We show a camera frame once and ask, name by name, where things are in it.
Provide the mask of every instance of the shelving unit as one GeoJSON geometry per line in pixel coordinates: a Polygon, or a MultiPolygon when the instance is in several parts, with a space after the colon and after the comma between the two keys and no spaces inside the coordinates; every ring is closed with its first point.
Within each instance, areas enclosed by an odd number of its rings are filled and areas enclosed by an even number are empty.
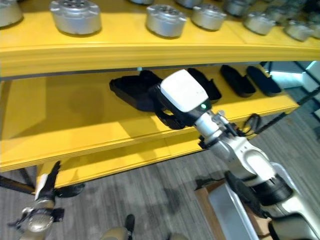
{"type": "MultiPolygon", "coordinates": [[[[94,35],[59,32],[49,0],[21,2],[22,22],[1,29],[1,77],[18,79],[0,82],[1,172],[37,165],[39,176],[61,161],[56,187],[62,187],[201,150],[193,128],[171,130],[154,114],[116,97],[109,81],[137,74],[116,69],[320,60],[318,39],[296,41],[280,26],[260,36],[228,16],[219,31],[205,31],[191,22],[191,10],[172,0],[155,0],[188,17],[180,38],[165,39],[146,29],[146,6],[128,0],[94,2],[102,20],[102,30],[94,35]],[[108,69],[113,71],[82,72],[108,69]]],[[[218,1],[204,2],[221,7],[218,1]]],[[[250,11],[264,11],[267,5],[257,1],[250,11]]],[[[245,74],[244,65],[234,67],[245,74]]],[[[285,92],[267,97],[257,89],[250,98],[238,97],[219,68],[197,67],[222,93],[213,111],[224,110],[232,122],[241,123],[252,113],[289,113],[298,107],[285,92]]],[[[153,72],[165,78],[176,70],[153,72]]]]}
{"type": "MultiPolygon", "coordinates": [[[[248,61],[320,60],[320,41],[310,37],[296,41],[277,26],[267,36],[250,32],[239,19],[228,17],[219,31],[195,26],[191,10],[172,0],[155,4],[174,5],[188,16],[183,34],[164,39],[145,27],[146,6],[128,0],[95,0],[101,8],[102,30],[86,37],[59,32],[49,12],[50,1],[28,0],[20,5],[24,19],[1,30],[1,76],[81,70],[159,67],[248,61]]],[[[205,2],[220,5],[220,2],[205,2]]],[[[258,1],[251,11],[263,11],[258,1]]]]}
{"type": "MultiPolygon", "coordinates": [[[[245,65],[234,67],[245,74],[245,65]]],[[[257,89],[252,97],[239,97],[221,76],[220,67],[198,69],[214,79],[221,91],[222,99],[213,110],[224,110],[232,122],[244,121],[252,113],[275,114],[298,106],[285,92],[267,97],[257,89]]],[[[175,71],[153,72],[165,78],[175,71]]],[[[109,90],[110,80],[134,74],[138,73],[88,73],[5,82],[5,94],[1,95],[1,171],[44,164],[39,168],[42,173],[61,160],[65,163],[61,171],[66,172],[58,182],[65,186],[199,151],[193,128],[171,130],[154,114],[136,110],[109,90]]]]}
{"type": "MultiPolygon", "coordinates": [[[[151,140],[147,143],[63,159],[55,187],[77,184],[200,151],[198,135],[197,132],[190,132],[151,140]]],[[[39,165],[37,179],[42,174],[49,173],[55,162],[50,161],[39,165]]]]}

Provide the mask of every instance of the silver metal part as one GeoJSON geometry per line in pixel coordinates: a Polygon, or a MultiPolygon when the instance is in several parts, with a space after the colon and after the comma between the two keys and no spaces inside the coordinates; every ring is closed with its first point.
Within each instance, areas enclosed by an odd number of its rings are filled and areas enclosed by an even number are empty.
{"type": "MultiPolygon", "coordinates": [[[[54,209],[55,202],[50,199],[39,199],[33,207],[23,209],[23,214],[30,214],[36,209],[54,209]]],[[[54,218],[51,215],[35,214],[28,218],[26,230],[20,240],[44,240],[50,233],[54,218]]]]}
{"type": "Polygon", "coordinates": [[[266,154],[245,137],[222,135],[210,150],[224,160],[230,171],[248,187],[264,183],[276,175],[266,154]]]}
{"type": "Polygon", "coordinates": [[[276,22],[262,12],[250,12],[243,20],[243,25],[256,34],[267,35],[276,22]]]}
{"type": "Polygon", "coordinates": [[[192,9],[194,6],[201,4],[203,1],[204,0],[175,0],[177,4],[180,4],[188,9],[192,9]]]}
{"type": "Polygon", "coordinates": [[[17,0],[0,0],[0,27],[14,24],[22,17],[17,0]]]}
{"type": "Polygon", "coordinates": [[[209,112],[204,113],[194,123],[194,127],[204,137],[206,144],[216,140],[222,134],[220,126],[212,120],[212,115],[209,112]]]}
{"type": "Polygon", "coordinates": [[[26,230],[20,240],[44,240],[50,233],[54,218],[45,214],[36,214],[28,219],[26,230]]]}
{"type": "Polygon", "coordinates": [[[142,5],[151,5],[154,3],[155,0],[129,0],[135,4],[142,4],[142,5]]]}
{"type": "Polygon", "coordinates": [[[226,14],[220,8],[210,3],[202,3],[193,7],[192,22],[204,29],[216,31],[224,23],[226,14]]]}
{"type": "Polygon", "coordinates": [[[261,208],[272,218],[276,218],[272,220],[272,224],[277,235],[282,236],[281,240],[320,239],[320,220],[309,203],[295,189],[290,198],[274,205],[262,205],[261,208]]]}
{"type": "Polygon", "coordinates": [[[34,209],[53,209],[55,203],[49,199],[39,199],[34,204],[34,209]]]}
{"type": "Polygon", "coordinates": [[[282,6],[269,6],[265,14],[276,23],[281,23],[286,18],[286,9],[282,6]]]}
{"type": "Polygon", "coordinates": [[[146,8],[146,27],[163,37],[176,38],[182,34],[186,16],[170,5],[156,4],[146,8]]]}
{"type": "Polygon", "coordinates": [[[273,219],[272,226],[281,240],[308,239],[318,240],[315,232],[301,215],[273,219]]]}
{"type": "Polygon", "coordinates": [[[246,0],[226,0],[223,9],[236,17],[242,17],[248,10],[249,4],[246,0]]]}
{"type": "Polygon", "coordinates": [[[284,28],[284,32],[293,39],[304,42],[313,34],[314,31],[302,21],[291,20],[284,28]]]}
{"type": "Polygon", "coordinates": [[[54,0],[50,11],[55,26],[62,32],[86,35],[101,29],[100,9],[88,0],[54,0]]]}
{"type": "Polygon", "coordinates": [[[313,30],[312,36],[316,39],[320,39],[320,22],[311,22],[309,27],[313,30]]]}

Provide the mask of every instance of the black tray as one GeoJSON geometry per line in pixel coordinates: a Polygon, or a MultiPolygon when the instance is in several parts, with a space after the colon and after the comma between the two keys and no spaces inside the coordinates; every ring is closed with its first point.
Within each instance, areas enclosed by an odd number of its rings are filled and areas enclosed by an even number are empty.
{"type": "Polygon", "coordinates": [[[281,88],[272,77],[267,77],[259,68],[248,66],[246,73],[265,95],[273,97],[281,93],[281,88]]]}
{"type": "Polygon", "coordinates": [[[224,79],[228,82],[231,88],[240,97],[251,97],[256,89],[246,76],[241,76],[240,73],[229,65],[222,65],[220,72],[224,79]]]}
{"type": "Polygon", "coordinates": [[[195,68],[188,68],[188,72],[195,78],[195,80],[205,89],[206,93],[209,96],[209,99],[213,104],[221,99],[222,95],[214,83],[214,80],[210,81],[206,78],[206,76],[195,68]]]}
{"type": "Polygon", "coordinates": [[[143,70],[140,75],[123,76],[110,81],[110,90],[129,105],[143,112],[154,112],[154,103],[148,90],[162,79],[152,71],[143,70]]]}

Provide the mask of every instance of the cardboard box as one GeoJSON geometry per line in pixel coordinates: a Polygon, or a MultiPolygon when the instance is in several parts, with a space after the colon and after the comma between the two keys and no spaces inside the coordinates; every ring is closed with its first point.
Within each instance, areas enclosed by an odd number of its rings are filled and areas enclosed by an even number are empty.
{"type": "MultiPolygon", "coordinates": [[[[195,195],[197,197],[198,203],[202,209],[203,214],[205,215],[205,218],[207,220],[207,223],[217,240],[226,240],[226,237],[223,233],[223,230],[220,226],[220,223],[218,221],[218,217],[213,209],[213,207],[210,204],[209,201],[209,194],[214,189],[218,188],[222,184],[224,184],[225,181],[217,181],[211,184],[206,185],[203,188],[200,188],[195,191],[195,195]]],[[[261,240],[272,240],[272,237],[270,236],[269,229],[268,229],[268,223],[270,221],[270,218],[259,218],[257,217],[247,206],[244,206],[244,209],[246,210],[249,219],[253,225],[254,230],[256,231],[258,237],[261,240]]]]}

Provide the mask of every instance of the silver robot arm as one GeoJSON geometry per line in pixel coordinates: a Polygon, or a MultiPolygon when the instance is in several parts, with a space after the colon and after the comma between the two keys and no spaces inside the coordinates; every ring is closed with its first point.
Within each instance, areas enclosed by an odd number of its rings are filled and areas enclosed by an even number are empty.
{"type": "Polygon", "coordinates": [[[20,240],[44,240],[50,233],[53,223],[62,220],[64,210],[54,209],[55,182],[59,169],[60,162],[57,162],[51,173],[41,179],[33,207],[23,209],[21,219],[9,224],[10,227],[22,232],[20,240]]]}
{"type": "Polygon", "coordinates": [[[240,137],[229,121],[211,111],[208,95],[186,71],[168,76],[156,87],[156,97],[186,126],[200,133],[200,146],[210,149],[249,187],[272,221],[275,240],[320,240],[320,219],[309,204],[272,167],[267,155],[240,137]]]}

